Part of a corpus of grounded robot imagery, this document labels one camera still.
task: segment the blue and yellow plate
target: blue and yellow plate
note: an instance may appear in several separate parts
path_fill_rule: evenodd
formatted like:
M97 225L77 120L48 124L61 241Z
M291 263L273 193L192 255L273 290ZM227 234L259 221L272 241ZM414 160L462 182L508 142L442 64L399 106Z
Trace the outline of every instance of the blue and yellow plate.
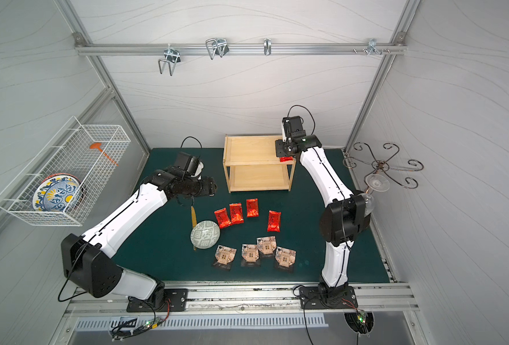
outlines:
M32 199L36 211L63 212L65 207L74 207L80 197L80 182L71 175L49 176L42 182Z

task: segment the wooden shelf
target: wooden shelf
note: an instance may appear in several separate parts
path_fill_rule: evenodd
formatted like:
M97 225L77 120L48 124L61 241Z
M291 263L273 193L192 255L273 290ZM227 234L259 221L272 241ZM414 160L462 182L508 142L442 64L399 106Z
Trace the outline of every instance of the wooden shelf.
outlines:
M275 155L279 135L226 136L223 169L228 192L291 190L296 160L280 162ZM289 176L287 165L291 165Z

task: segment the red wire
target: red wire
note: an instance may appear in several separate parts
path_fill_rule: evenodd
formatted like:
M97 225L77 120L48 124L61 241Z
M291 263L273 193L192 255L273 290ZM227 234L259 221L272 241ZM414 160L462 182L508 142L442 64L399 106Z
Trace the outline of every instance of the red wire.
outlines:
M348 303L348 305L349 305L350 307L352 307L353 309L356 309L356 310L358 311L358 308L356 308L356 307L355 307L355 305L354 305L352 302L350 302L349 300L346 300L346 299L344 299L344 298L342 298L342 300L343 300L343 302Z
M161 322L164 322L164 321L168 320L168 316L170 315L170 299L167 299L167 303L166 304L168 305L168 308L167 308L167 311L166 311L166 317Z

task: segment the wire basket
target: wire basket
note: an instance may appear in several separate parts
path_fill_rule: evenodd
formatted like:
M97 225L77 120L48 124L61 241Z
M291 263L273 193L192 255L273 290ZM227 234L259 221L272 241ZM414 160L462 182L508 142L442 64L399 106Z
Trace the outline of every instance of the wire basket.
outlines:
M99 151L90 148L100 143ZM0 193L0 208L39 226L82 226L130 138L119 125L83 125L72 117ZM76 177L78 193L62 211L37 211L33 199L52 175Z

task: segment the red snack packet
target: red snack packet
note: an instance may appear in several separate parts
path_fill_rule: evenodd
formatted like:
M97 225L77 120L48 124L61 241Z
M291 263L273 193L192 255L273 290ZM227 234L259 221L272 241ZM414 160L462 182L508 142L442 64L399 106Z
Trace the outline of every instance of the red snack packet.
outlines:
M258 217L258 199L247 199L247 217Z
M230 204L231 224L243 223L243 207L241 203Z
M279 224L281 223L281 212L270 211L268 216L268 231L279 232Z
M214 211L214 215L217 217L218 226L221 229L231 225L230 217L227 216L227 210L225 208L222 210Z

